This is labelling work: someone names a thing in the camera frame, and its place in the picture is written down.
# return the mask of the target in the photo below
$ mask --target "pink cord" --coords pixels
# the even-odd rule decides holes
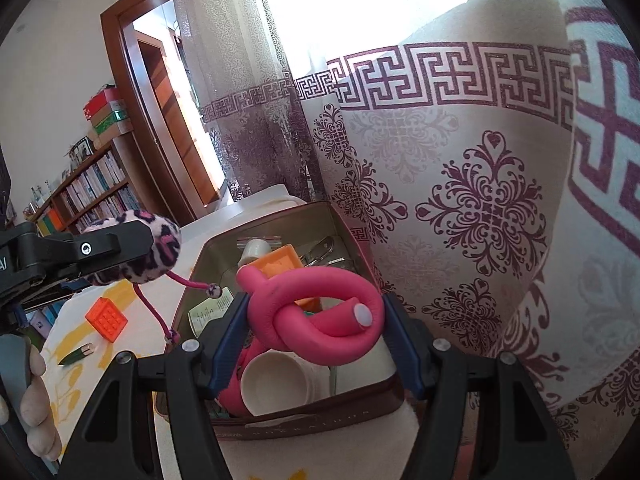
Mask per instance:
[[[160,323],[160,325],[162,326],[162,331],[164,332],[164,338],[167,341],[172,341],[174,343],[177,343],[177,339],[176,339],[177,333],[174,330],[169,330],[169,327],[164,322],[164,319],[162,319],[162,316],[158,314],[158,311],[154,309],[154,306],[151,303],[149,303],[149,300],[147,298],[145,298],[145,295],[142,294],[142,290],[140,290],[140,286],[137,283],[133,283],[133,290],[136,291],[136,295],[140,298],[140,301],[142,301],[142,303],[145,304],[145,306],[149,309],[149,312],[151,312],[154,315],[154,317],[158,320],[158,323]]]
[[[192,282],[191,280],[185,280],[183,277],[178,276],[172,270],[168,270],[166,272],[166,275],[169,278],[171,278],[172,280],[175,280],[176,282],[178,282],[178,283],[180,283],[181,285],[184,285],[184,286],[190,286],[191,288],[203,288],[205,290],[209,288],[209,284],[208,283]]]

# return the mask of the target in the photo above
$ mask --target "metal bolt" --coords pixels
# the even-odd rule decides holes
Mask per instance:
[[[118,355],[116,355],[116,362],[119,365],[123,365],[131,361],[132,357],[133,355],[131,354],[131,352],[124,350],[122,352],[119,352]]]
[[[518,358],[512,354],[511,352],[502,352],[500,354],[500,361],[502,361],[506,365],[514,365],[518,361]]]
[[[451,348],[451,343],[446,339],[439,337],[433,342],[433,347],[441,352],[446,352]]]
[[[182,343],[182,349],[185,352],[195,352],[198,348],[200,348],[200,343],[197,339],[187,339]]]

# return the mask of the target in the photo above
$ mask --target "green and gold object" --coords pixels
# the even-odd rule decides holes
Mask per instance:
[[[77,363],[80,359],[84,359],[88,355],[91,355],[95,352],[95,347],[93,343],[87,343],[86,345],[82,345],[80,348],[71,352],[71,354],[67,354],[62,358],[62,361],[58,363],[58,366],[67,366],[72,365],[73,363]]]

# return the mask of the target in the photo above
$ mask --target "door frame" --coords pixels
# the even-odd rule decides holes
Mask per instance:
[[[119,0],[100,15],[111,71],[133,124],[133,136],[166,206],[180,225],[216,206],[202,204],[164,121],[146,73],[133,22],[169,0]]]

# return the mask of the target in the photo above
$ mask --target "white cup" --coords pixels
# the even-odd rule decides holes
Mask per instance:
[[[242,256],[240,256],[240,260],[238,261],[238,267],[250,264],[258,258],[269,254],[270,252],[271,246],[269,245],[267,240],[262,240],[261,238],[252,238],[244,246],[244,251],[242,251]]]
[[[290,410],[329,397],[329,368],[268,350],[244,369],[240,393],[254,416]]]

